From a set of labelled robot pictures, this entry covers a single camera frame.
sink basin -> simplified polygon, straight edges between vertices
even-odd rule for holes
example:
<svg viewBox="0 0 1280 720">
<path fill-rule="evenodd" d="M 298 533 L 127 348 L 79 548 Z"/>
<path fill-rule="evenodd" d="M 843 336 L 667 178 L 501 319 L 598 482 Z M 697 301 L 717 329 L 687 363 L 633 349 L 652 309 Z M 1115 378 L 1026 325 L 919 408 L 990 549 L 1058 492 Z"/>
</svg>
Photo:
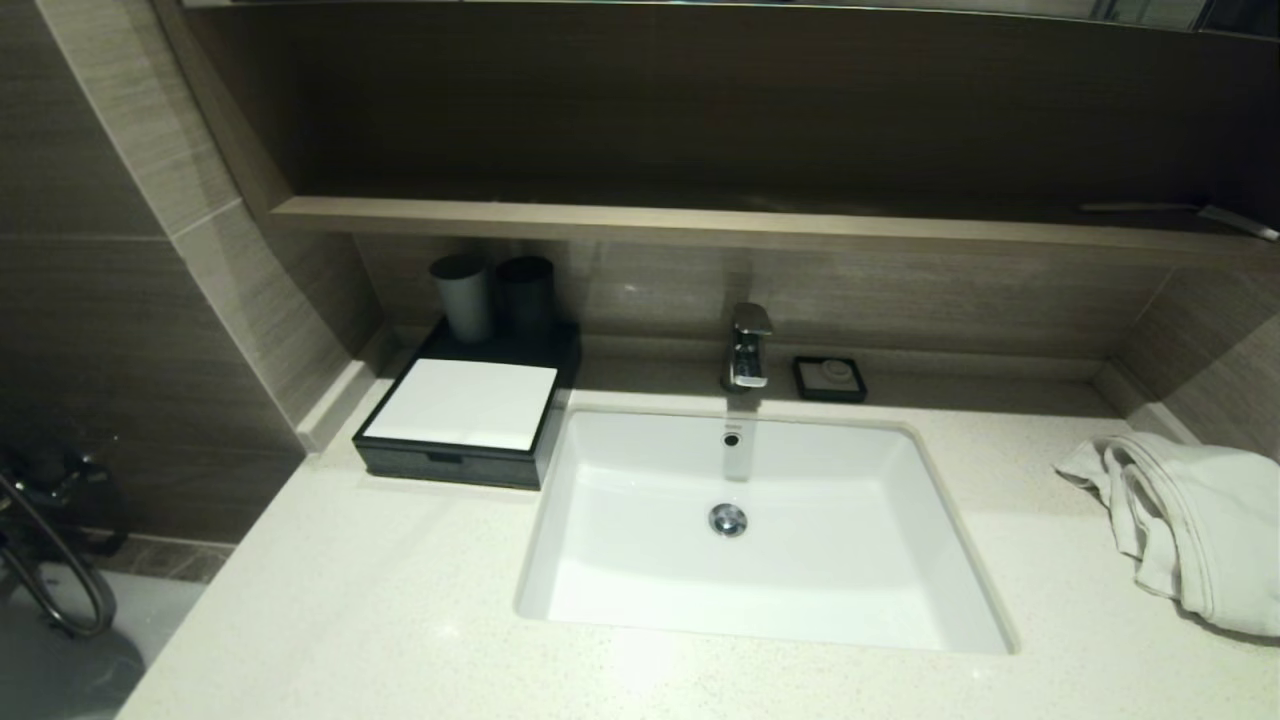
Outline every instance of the sink basin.
<svg viewBox="0 0 1280 720">
<path fill-rule="evenodd" d="M 544 493 L 524 618 L 1010 652 L 904 427 L 576 411 Z"/>
</svg>

chrome faucet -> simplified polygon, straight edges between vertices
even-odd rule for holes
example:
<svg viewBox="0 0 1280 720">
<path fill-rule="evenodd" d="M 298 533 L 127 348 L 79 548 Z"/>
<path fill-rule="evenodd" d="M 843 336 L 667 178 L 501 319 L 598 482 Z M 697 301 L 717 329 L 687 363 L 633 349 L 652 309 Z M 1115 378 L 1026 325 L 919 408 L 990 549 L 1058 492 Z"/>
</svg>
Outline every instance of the chrome faucet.
<svg viewBox="0 0 1280 720">
<path fill-rule="evenodd" d="M 733 325 L 730 328 L 721 387 L 736 395 L 769 383 L 764 377 L 764 336 L 768 334 L 773 334 L 773 323 L 764 307 L 754 302 L 739 302 L 733 306 Z"/>
</svg>

faucet lever handle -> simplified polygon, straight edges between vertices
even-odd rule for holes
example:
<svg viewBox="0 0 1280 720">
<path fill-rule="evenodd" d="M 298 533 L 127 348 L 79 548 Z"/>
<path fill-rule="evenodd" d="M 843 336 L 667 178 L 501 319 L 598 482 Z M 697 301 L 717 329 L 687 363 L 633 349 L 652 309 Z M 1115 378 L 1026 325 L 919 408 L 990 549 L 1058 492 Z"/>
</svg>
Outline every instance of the faucet lever handle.
<svg viewBox="0 0 1280 720">
<path fill-rule="evenodd" d="M 754 302 L 733 306 L 733 329 L 742 334 L 773 334 L 773 323 L 764 307 Z"/>
</svg>

white towel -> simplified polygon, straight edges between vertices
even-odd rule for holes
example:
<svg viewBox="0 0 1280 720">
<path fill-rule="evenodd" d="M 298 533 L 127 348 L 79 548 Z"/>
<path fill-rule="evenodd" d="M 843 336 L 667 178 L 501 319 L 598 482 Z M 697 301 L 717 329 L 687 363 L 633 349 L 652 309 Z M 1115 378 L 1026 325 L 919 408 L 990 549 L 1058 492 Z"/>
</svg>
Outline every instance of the white towel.
<svg viewBox="0 0 1280 720">
<path fill-rule="evenodd" d="M 1230 630 L 1280 637 L 1280 465 L 1149 433 L 1094 438 L 1055 469 L 1096 487 L 1134 580 Z"/>
</svg>

countertop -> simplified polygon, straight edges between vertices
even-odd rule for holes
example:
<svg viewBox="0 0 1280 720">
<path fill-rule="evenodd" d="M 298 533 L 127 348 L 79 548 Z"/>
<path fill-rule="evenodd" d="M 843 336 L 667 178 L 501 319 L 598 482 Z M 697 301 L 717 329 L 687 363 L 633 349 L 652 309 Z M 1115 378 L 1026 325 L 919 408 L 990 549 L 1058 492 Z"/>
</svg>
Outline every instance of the countertop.
<svg viewBox="0 0 1280 720">
<path fill-rule="evenodd" d="M 991 656 L 522 619 L 539 493 L 367 475 L 348 438 L 389 383 L 280 491 L 120 720 L 1280 716 L 1280 650 L 1140 591 L 1102 505 L 1052 471 L 1129 429 L 1087 384 L 869 377 L 879 405 L 759 407 L 919 430 L 1012 629 L 1015 653 Z M 570 405 L 724 401 L 577 389 Z"/>
</svg>

